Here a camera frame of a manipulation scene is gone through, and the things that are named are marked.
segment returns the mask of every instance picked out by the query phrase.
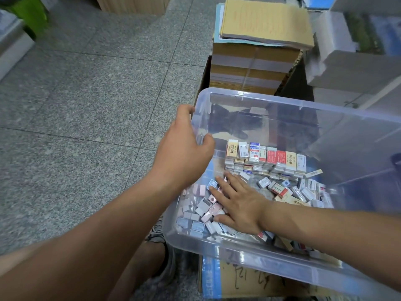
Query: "yellow paper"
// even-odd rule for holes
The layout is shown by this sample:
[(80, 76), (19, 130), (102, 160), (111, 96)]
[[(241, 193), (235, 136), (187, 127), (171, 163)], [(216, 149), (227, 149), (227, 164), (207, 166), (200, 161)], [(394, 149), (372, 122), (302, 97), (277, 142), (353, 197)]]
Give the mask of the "yellow paper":
[(307, 10), (281, 3), (226, 0), (221, 35), (293, 47), (314, 45)]

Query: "left hand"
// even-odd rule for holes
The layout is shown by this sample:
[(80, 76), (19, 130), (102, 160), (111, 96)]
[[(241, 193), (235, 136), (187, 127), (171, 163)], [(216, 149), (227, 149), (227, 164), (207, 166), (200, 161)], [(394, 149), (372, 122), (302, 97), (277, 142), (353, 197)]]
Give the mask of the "left hand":
[(180, 105), (176, 119), (161, 140), (150, 174), (166, 182), (177, 192), (196, 182), (208, 166), (214, 153), (214, 140), (206, 134), (198, 145), (191, 126), (190, 114), (195, 108)]

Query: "plastic bin rim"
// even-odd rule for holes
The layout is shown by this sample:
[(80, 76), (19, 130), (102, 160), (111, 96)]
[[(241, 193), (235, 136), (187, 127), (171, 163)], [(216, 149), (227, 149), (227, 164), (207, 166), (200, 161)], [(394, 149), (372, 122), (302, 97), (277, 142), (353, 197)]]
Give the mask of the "plastic bin rim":
[(347, 107), (333, 106), (333, 105), (329, 105), (329, 104), (325, 104), (325, 103), (318, 103), (318, 102), (313, 102), (313, 101), (299, 100), (299, 99), (294, 99), (294, 98), (287, 98), (287, 97), (273, 96), (273, 95), (266, 95), (266, 94), (258, 94), (258, 93), (245, 92), (245, 91), (221, 89), (218, 87), (208, 87), (208, 88), (202, 90), (201, 92), (199, 92), (199, 96), (203, 96), (203, 95), (209, 96), (210, 94), (247, 97), (247, 98), (252, 98), (252, 99), (258, 99), (258, 100), (288, 104), (288, 105), (292, 105), (292, 106), (298, 106), (299, 109), (302, 109), (303, 107), (308, 107), (311, 109), (316, 109), (316, 110), (321, 110), (321, 111), (331, 111), (331, 112), (337, 112), (337, 113), (341, 113), (341, 114), (348, 114), (348, 115), (353, 115), (353, 116), (374, 118), (374, 119), (383, 120), (383, 121), (397, 122), (397, 123), (401, 124), (401, 116), (387, 115), (387, 114), (375, 113), (375, 112), (366, 111), (366, 110), (358, 110), (358, 109), (347, 108)]

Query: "clear plastic storage bin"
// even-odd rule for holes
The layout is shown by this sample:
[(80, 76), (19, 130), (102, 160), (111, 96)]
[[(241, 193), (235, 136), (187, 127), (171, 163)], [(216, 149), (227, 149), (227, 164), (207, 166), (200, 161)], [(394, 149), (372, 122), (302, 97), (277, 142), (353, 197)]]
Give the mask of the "clear plastic storage bin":
[[(238, 139), (306, 155), (308, 166), (323, 170), (318, 180), (327, 186), (336, 209), (401, 210), (401, 117), (208, 88), (198, 96), (192, 126), (198, 143), (206, 133), (216, 141), (213, 159), (198, 181), (202, 184), (221, 175), (227, 140)], [(344, 294), (401, 298), (346, 264), (338, 267), (247, 238), (211, 239), (207, 234), (195, 237), (178, 232), (179, 200), (169, 206), (163, 222), (164, 235), (173, 247)]]

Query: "forearm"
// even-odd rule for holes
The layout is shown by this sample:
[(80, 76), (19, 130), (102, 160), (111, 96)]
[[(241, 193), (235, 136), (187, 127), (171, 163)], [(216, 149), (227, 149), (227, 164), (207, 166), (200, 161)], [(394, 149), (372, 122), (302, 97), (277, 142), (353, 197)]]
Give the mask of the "forearm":
[(145, 177), (2, 276), (0, 295), (104, 298), (177, 192)]
[(263, 220), (266, 230), (332, 255), (380, 282), (401, 289), (398, 217), (272, 202)]

